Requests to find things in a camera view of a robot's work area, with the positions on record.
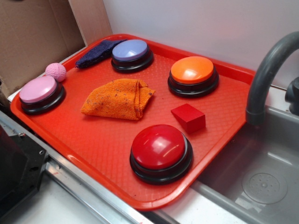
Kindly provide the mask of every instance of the pink button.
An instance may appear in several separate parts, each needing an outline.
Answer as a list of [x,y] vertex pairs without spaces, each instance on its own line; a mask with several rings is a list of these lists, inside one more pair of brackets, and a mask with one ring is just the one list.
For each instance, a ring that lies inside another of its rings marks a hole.
[[144,168],[164,169],[176,164],[184,155],[183,134],[169,125],[145,128],[134,139],[132,153]]
[[57,83],[53,77],[38,77],[23,86],[20,99],[24,103],[36,103],[47,98],[56,89]]

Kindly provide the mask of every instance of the red tray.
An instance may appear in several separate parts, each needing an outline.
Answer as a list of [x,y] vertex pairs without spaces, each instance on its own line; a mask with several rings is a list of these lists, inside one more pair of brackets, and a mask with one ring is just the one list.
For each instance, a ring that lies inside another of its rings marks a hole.
[[[154,62],[134,74],[115,72],[111,59],[87,69],[75,68],[75,62],[104,39],[144,40],[154,52]],[[218,88],[202,98],[180,98],[168,90],[169,71],[177,60],[196,54],[131,35],[112,35],[104,39],[63,63],[67,69],[67,79],[63,82],[66,98],[61,105],[41,115],[27,115],[22,111],[17,95],[11,103],[11,110],[60,154],[132,207],[138,210],[158,209],[182,195],[243,126],[254,71],[211,59],[220,75]],[[141,120],[81,114],[80,109],[92,90],[124,77],[142,79],[156,90]],[[205,129],[188,134],[180,126],[171,110],[185,103],[206,115]],[[168,124],[179,129],[191,142],[194,151],[191,170],[182,179],[162,186],[142,182],[129,164],[135,136],[156,124]]]

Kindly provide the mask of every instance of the sink drain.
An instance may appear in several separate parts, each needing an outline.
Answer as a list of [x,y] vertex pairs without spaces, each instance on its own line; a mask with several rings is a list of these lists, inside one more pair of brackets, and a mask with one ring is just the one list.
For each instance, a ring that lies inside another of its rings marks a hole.
[[288,187],[282,175],[269,168],[249,171],[242,181],[245,194],[261,204],[273,204],[281,201]]

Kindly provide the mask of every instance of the gray faucet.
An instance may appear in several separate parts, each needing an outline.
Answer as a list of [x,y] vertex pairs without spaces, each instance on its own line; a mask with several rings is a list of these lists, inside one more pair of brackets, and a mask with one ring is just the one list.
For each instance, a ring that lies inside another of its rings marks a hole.
[[268,52],[252,81],[246,107],[246,121],[260,125],[265,118],[265,102],[272,81],[285,60],[299,49],[299,32],[290,33]]

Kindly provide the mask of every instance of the stainless steel sink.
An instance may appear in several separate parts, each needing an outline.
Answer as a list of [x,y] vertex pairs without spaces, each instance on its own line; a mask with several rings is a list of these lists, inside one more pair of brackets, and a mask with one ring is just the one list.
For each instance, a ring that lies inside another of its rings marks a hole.
[[245,124],[198,180],[247,222],[299,223],[299,117],[267,107],[265,122]]

